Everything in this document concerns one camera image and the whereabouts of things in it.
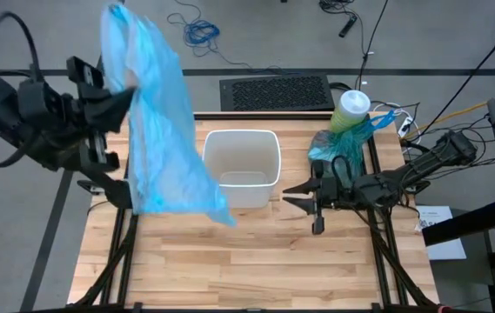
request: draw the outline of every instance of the wooden table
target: wooden table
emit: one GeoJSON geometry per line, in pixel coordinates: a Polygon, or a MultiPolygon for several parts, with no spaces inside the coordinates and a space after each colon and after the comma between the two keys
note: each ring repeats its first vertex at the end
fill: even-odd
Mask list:
{"type": "MultiPolygon", "coordinates": [[[[211,130],[276,132],[282,151],[278,185],[266,207],[231,210],[237,219],[236,228],[213,223],[206,216],[141,216],[126,305],[143,302],[146,308],[369,309],[371,303],[380,303],[368,226],[353,211],[327,210],[326,231],[313,236],[312,217],[281,200],[283,189],[307,180],[311,138],[327,127],[327,121],[197,121],[199,153],[211,130]]],[[[127,137],[124,125],[120,134],[109,136],[109,149],[120,157],[127,156],[127,137]]],[[[378,131],[375,140],[382,170],[404,164],[393,125],[378,131]]],[[[112,173],[115,178],[123,175],[124,169],[112,173]]],[[[103,200],[103,196],[95,196],[92,204],[103,200]]],[[[69,303],[83,296],[104,268],[116,211],[107,203],[89,214],[69,303]]],[[[416,213],[397,207],[392,222],[402,265],[421,290],[437,302],[423,237],[414,230],[416,213]]],[[[387,273],[391,298],[396,303],[395,283],[388,267],[387,273]]],[[[117,292],[117,280],[116,275],[112,295],[117,292]]]]}

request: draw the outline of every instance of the concrete floor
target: concrete floor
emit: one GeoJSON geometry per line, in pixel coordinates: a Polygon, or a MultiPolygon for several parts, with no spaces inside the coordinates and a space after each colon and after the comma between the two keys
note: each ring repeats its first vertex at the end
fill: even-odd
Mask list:
{"type": "MultiPolygon", "coordinates": [[[[12,10],[27,23],[34,37],[43,69],[63,69],[65,60],[78,56],[96,63],[100,53],[99,16],[105,0],[9,1],[0,0],[0,12],[12,10]]],[[[349,35],[338,37],[347,17],[327,15],[317,0],[190,0],[203,10],[203,18],[222,31],[220,50],[234,62],[264,68],[347,68],[361,64],[359,23],[349,35]]],[[[127,5],[155,22],[171,47],[181,56],[184,69],[236,68],[218,56],[194,57],[184,46],[182,30],[166,22],[171,12],[187,19],[195,12],[171,0],[129,0],[127,5]]],[[[356,0],[351,7],[362,17],[365,42],[376,22],[382,2],[356,0]]],[[[371,50],[369,69],[470,69],[495,41],[495,1],[391,0],[371,50]]],[[[0,69],[22,69],[30,62],[28,47],[13,22],[0,26],[0,69]]],[[[495,68],[495,55],[485,64],[495,68]]],[[[186,77],[194,110],[219,110],[218,80],[234,77],[186,77]]],[[[59,92],[75,93],[66,77],[47,77],[59,92]]],[[[401,104],[420,101],[418,123],[430,122],[465,80],[462,76],[366,76],[364,86],[371,99],[401,104]]],[[[9,78],[17,83],[18,78],[9,78]]],[[[355,77],[329,76],[330,82],[353,84],[355,77]]],[[[495,77],[475,77],[447,113],[495,97],[495,77]]],[[[454,117],[443,125],[474,121],[485,114],[476,110],[454,117]]],[[[483,130],[492,138],[490,130],[483,130]]],[[[426,136],[433,144],[437,134],[426,136]]],[[[13,149],[0,140],[0,158],[13,149]]],[[[486,157],[495,157],[489,143],[486,157]]],[[[0,312],[19,310],[37,257],[44,228],[62,173],[52,173],[25,158],[0,170],[0,312]]],[[[86,209],[90,197],[73,183],[48,262],[35,309],[62,307],[67,299],[86,209]]],[[[480,167],[439,179],[418,197],[419,203],[443,204],[473,210],[495,201],[495,165],[480,167]],[[472,198],[458,191],[474,190],[472,198]]],[[[488,296],[477,279],[454,274],[450,264],[434,265],[438,293],[443,303],[458,305],[488,296]]],[[[469,309],[490,309],[488,301],[469,309]]]]}

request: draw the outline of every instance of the white plastic bin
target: white plastic bin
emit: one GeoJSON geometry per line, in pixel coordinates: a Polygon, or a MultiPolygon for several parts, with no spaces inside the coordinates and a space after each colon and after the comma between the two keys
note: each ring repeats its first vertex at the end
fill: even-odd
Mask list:
{"type": "Polygon", "coordinates": [[[231,208],[264,207],[282,167],[278,137],[269,130],[213,130],[203,161],[231,208]]]}

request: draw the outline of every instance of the green plastic bag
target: green plastic bag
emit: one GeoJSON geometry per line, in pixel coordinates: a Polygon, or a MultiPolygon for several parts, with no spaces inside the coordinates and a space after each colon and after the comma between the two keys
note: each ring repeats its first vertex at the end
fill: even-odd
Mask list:
{"type": "Polygon", "coordinates": [[[320,130],[311,140],[309,148],[309,163],[315,160],[328,161],[325,163],[324,176],[333,176],[331,162],[336,156],[342,156],[335,160],[334,166],[338,177],[345,187],[351,186],[351,180],[348,178],[345,162],[347,160],[350,166],[351,176],[361,176],[361,163],[363,162],[363,151],[361,147],[372,136],[375,130],[380,130],[390,123],[396,117],[394,111],[388,114],[366,119],[349,130],[340,133],[333,133],[329,130],[320,130]]]}

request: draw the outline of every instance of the white cable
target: white cable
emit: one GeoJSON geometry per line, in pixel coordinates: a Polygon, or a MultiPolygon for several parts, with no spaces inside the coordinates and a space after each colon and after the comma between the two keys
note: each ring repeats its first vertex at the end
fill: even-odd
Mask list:
{"type": "MultiPolygon", "coordinates": [[[[398,109],[395,109],[395,110],[394,110],[394,116],[395,116],[395,117],[399,117],[399,116],[401,116],[402,114],[404,114],[404,115],[406,115],[407,117],[411,118],[411,123],[412,123],[412,124],[414,124],[414,125],[415,125],[415,129],[416,129],[416,130],[418,130],[418,141],[416,142],[416,144],[421,143],[421,131],[419,131],[419,126],[418,126],[418,124],[415,122],[415,118],[413,118],[413,117],[411,116],[411,114],[410,114],[408,111],[406,111],[406,110],[402,109],[402,108],[401,108],[401,107],[402,107],[401,105],[399,105],[399,104],[397,104],[397,103],[386,103],[386,104],[381,103],[381,104],[377,105],[377,106],[376,106],[376,107],[375,107],[372,111],[373,111],[373,112],[376,112],[378,108],[380,108],[381,106],[385,106],[385,105],[386,105],[386,106],[388,106],[388,105],[393,105],[393,106],[395,106],[395,107],[398,107],[398,109]]],[[[410,150],[411,150],[411,148],[407,148],[407,149],[403,150],[403,151],[402,151],[402,153],[409,152],[410,150]]]]}

